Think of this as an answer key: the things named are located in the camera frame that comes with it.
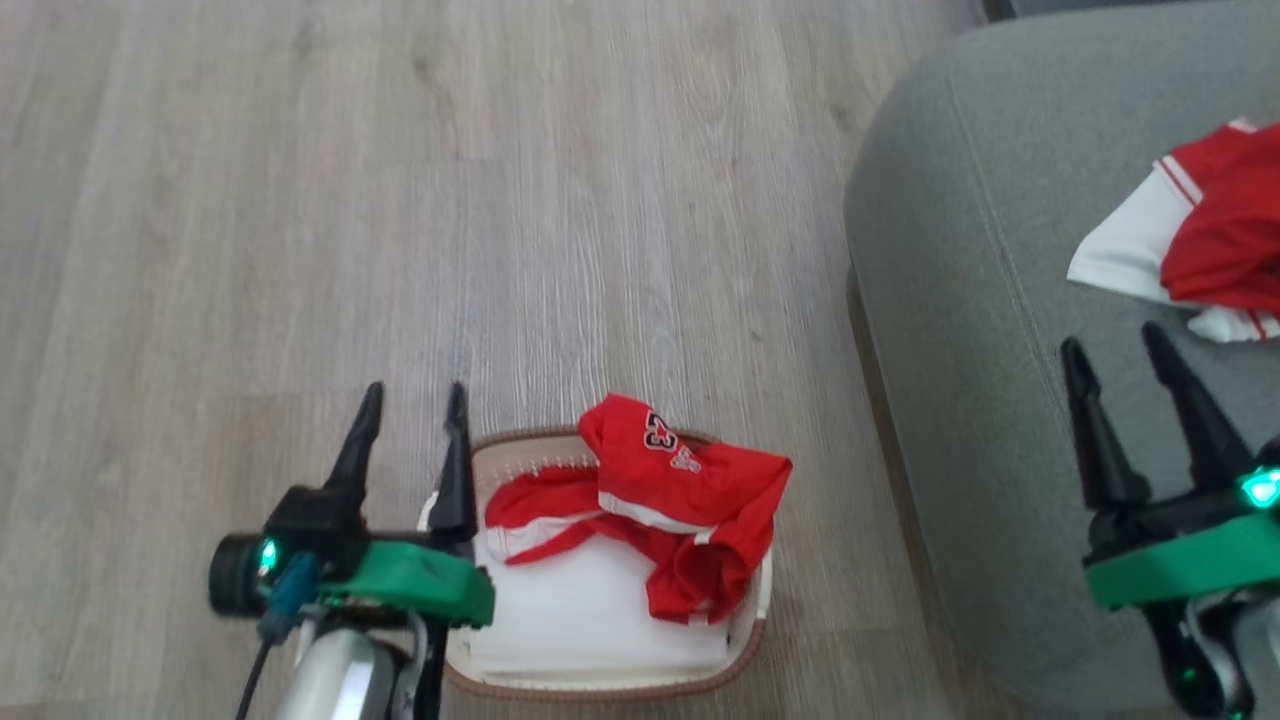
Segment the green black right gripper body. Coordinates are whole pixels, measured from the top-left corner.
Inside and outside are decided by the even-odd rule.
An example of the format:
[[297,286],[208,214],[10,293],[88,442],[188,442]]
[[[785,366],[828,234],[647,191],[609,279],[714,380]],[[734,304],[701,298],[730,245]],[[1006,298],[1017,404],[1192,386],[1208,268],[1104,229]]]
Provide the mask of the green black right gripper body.
[[1097,512],[1088,538],[1085,583],[1107,610],[1280,582],[1280,439],[1230,489]]

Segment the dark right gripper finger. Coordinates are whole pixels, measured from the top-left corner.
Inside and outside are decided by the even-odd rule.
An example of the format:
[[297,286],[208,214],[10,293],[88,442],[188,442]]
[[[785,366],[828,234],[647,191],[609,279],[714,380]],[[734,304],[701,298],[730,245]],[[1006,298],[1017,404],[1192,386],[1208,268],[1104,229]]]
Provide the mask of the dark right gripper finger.
[[1085,507],[1101,512],[1147,503],[1149,483],[1129,462],[1101,401],[1101,383],[1076,338],[1062,342],[1062,375]]
[[1238,486],[1242,477],[1257,468],[1254,454],[1165,329],[1147,322],[1142,340],[1157,380],[1172,398],[1189,452],[1193,486],[1197,489]]

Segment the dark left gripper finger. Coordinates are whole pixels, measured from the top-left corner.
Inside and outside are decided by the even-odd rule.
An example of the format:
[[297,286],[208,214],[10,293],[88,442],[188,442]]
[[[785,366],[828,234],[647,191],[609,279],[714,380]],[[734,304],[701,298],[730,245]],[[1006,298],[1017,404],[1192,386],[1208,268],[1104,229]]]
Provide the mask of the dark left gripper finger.
[[451,387],[444,429],[449,443],[430,510],[430,536],[436,547],[470,547],[479,519],[468,393],[461,382]]
[[372,382],[364,393],[324,489],[366,492],[372,446],[381,429],[385,384]]

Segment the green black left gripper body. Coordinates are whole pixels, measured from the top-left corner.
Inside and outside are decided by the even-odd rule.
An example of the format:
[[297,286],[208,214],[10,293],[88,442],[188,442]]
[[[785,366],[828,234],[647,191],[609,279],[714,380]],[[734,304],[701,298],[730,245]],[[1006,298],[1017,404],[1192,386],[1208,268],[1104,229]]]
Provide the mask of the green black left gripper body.
[[430,532],[390,539],[364,520],[366,492],[294,486],[265,523],[284,570],[268,592],[265,626],[291,629],[305,607],[356,597],[445,626],[493,619],[495,591],[466,557],[429,544]]

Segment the red garment with white panels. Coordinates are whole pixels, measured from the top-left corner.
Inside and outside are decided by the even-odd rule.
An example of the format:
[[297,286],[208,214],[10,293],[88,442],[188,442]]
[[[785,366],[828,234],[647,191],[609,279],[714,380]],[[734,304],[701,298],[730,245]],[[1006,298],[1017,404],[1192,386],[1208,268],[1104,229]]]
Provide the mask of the red garment with white panels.
[[1280,340],[1280,122],[1236,118],[1161,156],[1068,278],[1188,309],[1210,342]]

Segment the red garment with number print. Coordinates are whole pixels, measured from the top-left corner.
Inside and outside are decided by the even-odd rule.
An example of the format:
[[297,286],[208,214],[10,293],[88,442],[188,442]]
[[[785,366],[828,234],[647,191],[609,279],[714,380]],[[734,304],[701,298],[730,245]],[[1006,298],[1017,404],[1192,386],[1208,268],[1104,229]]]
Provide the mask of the red garment with number print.
[[650,405],[609,395],[579,420],[595,461],[503,484],[485,507],[485,543],[507,565],[567,553],[595,537],[648,559],[649,614],[718,623],[748,593],[774,534],[792,462],[721,442],[694,443]]

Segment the grey sofa seat cushion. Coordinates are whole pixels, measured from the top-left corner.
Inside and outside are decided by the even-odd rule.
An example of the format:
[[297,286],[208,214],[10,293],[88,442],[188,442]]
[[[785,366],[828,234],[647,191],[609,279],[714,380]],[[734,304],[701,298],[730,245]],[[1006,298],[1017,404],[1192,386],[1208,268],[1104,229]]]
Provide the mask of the grey sofa seat cushion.
[[948,625],[1038,714],[1175,716],[1138,612],[1085,588],[1059,347],[1080,340],[1158,497],[1189,459],[1140,327],[1157,322],[1253,446],[1280,433],[1280,343],[1213,345],[1171,307],[1068,279],[1153,161],[1238,117],[1280,120],[1280,0],[997,22],[916,61],[861,143],[845,224]]

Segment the white basket with brown rim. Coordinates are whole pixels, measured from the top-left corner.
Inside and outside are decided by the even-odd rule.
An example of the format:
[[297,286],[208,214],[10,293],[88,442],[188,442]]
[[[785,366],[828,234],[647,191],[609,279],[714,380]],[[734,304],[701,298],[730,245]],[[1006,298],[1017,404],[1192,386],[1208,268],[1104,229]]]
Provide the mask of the white basket with brown rim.
[[[516,430],[474,441],[477,501],[518,474],[544,466],[584,465],[594,456],[570,427]],[[701,670],[637,670],[589,673],[484,671],[472,659],[471,630],[453,630],[445,652],[445,678],[458,691],[498,700],[544,703],[639,703],[717,692],[735,683],[755,661],[768,626],[774,575],[773,553],[765,553],[739,605],[727,634],[728,657]]]

